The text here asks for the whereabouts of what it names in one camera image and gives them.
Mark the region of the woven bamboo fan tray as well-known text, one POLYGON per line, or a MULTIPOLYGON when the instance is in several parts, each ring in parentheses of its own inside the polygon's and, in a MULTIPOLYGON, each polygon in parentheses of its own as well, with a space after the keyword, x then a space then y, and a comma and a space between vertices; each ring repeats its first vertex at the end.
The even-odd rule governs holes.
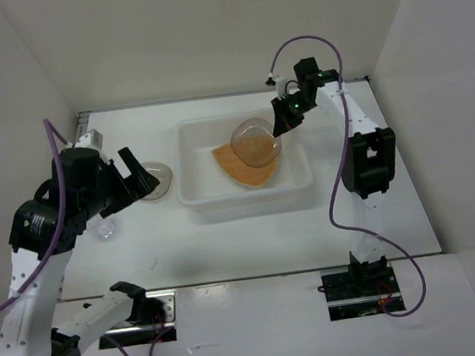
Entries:
POLYGON ((211 152, 217 166, 234 182, 249 188, 262 188, 275 175, 280 157, 277 156, 263 167, 251 167, 235 155, 232 147, 221 145, 211 152))

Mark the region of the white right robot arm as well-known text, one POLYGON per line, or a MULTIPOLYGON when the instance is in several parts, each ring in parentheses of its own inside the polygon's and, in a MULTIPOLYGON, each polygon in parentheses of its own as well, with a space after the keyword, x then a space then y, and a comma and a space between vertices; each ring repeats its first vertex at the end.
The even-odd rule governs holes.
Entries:
POLYGON ((362 220, 353 231, 362 233, 358 250, 349 255, 348 280, 343 283, 324 284, 325 293, 348 290, 363 296, 387 282, 387 259, 378 248, 387 238, 375 232, 381 225, 381 202, 395 177, 396 134, 392 128, 380 128, 366 117, 363 110, 346 92, 342 70, 319 69, 315 58, 305 58, 294 65, 294 93, 287 90, 289 81, 274 72, 266 80, 275 86, 276 98, 271 106, 274 111, 274 138, 298 127, 305 113, 319 107, 337 126, 344 130, 341 159, 333 184, 330 202, 336 201, 337 189, 344 186, 354 195, 356 215, 362 220))

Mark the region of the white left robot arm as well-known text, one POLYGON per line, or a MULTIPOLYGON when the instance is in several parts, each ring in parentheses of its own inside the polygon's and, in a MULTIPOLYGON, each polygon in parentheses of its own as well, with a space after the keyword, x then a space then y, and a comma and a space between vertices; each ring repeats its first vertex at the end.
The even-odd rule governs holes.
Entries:
POLYGON ((0 356, 82 356, 120 322, 163 324, 163 303, 141 287, 115 282, 94 304, 54 326, 63 276, 78 237, 96 215, 108 217, 158 186, 129 148, 118 155, 130 174, 93 148, 68 148, 52 161, 52 176, 14 214, 9 242, 12 273, 0 356))

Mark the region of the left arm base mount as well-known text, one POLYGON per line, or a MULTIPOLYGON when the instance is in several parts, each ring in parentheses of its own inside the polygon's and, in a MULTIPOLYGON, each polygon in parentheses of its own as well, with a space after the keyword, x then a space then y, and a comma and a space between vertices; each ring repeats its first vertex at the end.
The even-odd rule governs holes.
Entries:
POLYGON ((149 291, 146 297, 150 309, 137 322, 121 321, 105 333, 123 348, 177 340, 176 291, 149 291))

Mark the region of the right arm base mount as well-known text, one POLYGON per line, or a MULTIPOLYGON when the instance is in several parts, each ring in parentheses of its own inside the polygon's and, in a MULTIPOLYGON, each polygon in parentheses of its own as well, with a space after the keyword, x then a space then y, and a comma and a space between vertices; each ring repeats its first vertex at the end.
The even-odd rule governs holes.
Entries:
POLYGON ((325 296, 331 321, 350 320, 367 315, 382 315, 383 306, 389 312, 406 309, 401 289, 390 265, 380 277, 355 284, 346 268, 320 273, 321 283, 317 291, 325 296))

